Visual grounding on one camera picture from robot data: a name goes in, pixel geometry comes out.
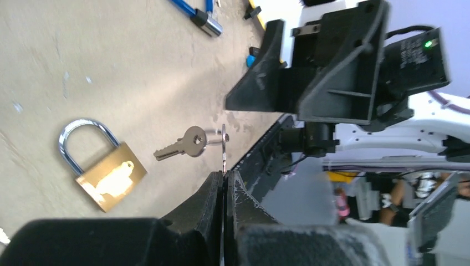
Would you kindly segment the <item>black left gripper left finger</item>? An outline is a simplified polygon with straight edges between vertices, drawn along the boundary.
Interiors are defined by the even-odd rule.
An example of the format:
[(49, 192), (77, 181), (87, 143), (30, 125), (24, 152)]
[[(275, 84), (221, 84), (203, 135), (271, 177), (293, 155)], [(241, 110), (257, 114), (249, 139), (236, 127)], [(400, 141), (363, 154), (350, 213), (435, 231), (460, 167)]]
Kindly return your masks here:
[(2, 265), (219, 265), (222, 174), (162, 218), (40, 219), (22, 227)]

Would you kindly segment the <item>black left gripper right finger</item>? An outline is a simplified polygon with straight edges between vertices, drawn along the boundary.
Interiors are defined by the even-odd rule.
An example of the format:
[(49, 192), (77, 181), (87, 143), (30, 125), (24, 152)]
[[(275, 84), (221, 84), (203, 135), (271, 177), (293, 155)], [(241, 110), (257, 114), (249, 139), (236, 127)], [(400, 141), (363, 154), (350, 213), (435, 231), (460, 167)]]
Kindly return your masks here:
[(362, 226), (287, 226), (251, 196), (238, 171), (224, 178), (225, 265), (390, 265)]

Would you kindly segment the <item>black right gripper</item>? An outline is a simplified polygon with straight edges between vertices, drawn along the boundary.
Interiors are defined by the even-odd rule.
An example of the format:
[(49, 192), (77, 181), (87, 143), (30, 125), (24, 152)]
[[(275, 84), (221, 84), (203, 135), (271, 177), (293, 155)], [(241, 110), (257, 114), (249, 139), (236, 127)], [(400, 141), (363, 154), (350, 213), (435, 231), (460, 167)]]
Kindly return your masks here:
[(290, 112), (378, 132), (408, 120), (411, 95), (449, 84), (438, 28), (386, 33), (389, 4), (362, 1), (294, 30)]

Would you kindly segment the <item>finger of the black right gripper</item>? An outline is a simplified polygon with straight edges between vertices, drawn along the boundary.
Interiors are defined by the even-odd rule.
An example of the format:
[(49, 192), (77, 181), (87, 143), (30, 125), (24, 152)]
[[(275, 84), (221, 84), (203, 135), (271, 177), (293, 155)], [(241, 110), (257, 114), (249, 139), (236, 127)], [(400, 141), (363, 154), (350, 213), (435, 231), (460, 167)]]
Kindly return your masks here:
[(289, 112), (289, 69), (282, 67), (280, 50), (285, 22), (269, 21), (254, 63), (226, 95), (224, 108), (232, 111)]

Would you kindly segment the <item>silver key set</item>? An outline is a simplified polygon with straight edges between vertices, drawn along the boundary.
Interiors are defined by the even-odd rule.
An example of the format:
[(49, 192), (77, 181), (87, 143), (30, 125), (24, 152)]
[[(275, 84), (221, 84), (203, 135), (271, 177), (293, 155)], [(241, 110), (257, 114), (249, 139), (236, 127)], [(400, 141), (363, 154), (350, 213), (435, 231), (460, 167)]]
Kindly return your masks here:
[[(220, 140), (210, 141), (207, 135), (221, 136)], [(226, 175), (227, 169), (227, 151), (226, 145), (229, 140), (229, 135), (226, 131), (226, 125), (223, 124), (221, 129), (204, 130), (199, 126), (191, 126), (184, 133), (182, 138), (179, 138), (174, 144), (171, 144), (160, 150), (154, 152), (154, 157), (158, 161), (165, 160), (178, 154), (187, 154), (190, 157), (199, 157), (204, 153), (207, 146), (222, 147), (222, 173)]]

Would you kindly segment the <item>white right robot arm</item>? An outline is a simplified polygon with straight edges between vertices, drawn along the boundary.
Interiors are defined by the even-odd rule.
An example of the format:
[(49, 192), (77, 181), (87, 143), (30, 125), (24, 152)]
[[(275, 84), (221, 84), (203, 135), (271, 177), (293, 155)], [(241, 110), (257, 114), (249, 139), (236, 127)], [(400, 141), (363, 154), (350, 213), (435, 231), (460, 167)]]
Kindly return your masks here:
[(324, 157), (353, 149), (415, 150), (446, 167), (469, 162), (469, 98), (450, 84), (443, 34), (432, 25), (388, 30), (387, 1), (305, 1), (289, 67), (280, 63), (284, 21), (269, 21), (248, 71), (227, 94), (230, 111), (295, 115), (282, 153)]

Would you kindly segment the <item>blue capped marker pen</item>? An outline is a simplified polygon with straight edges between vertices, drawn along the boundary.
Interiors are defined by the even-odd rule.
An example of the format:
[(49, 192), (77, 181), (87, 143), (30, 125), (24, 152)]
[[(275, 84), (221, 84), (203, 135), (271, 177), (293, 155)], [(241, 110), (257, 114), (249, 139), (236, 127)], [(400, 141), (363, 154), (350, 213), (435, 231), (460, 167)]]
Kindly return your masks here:
[(249, 47), (248, 51), (249, 55), (246, 57), (246, 66), (250, 68), (259, 54), (260, 49), (258, 47)]

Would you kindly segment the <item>yellow framed whiteboard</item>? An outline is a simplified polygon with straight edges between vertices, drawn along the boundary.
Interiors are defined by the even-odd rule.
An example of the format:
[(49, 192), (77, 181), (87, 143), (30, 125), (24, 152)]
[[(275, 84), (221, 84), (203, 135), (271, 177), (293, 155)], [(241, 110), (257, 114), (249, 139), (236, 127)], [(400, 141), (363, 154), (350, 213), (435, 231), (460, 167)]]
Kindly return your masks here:
[(251, 18), (261, 30), (265, 30), (267, 22), (277, 19), (285, 22), (286, 29), (297, 27), (304, 7), (303, 2), (297, 0), (249, 0), (247, 3), (249, 12), (251, 9), (260, 8)]

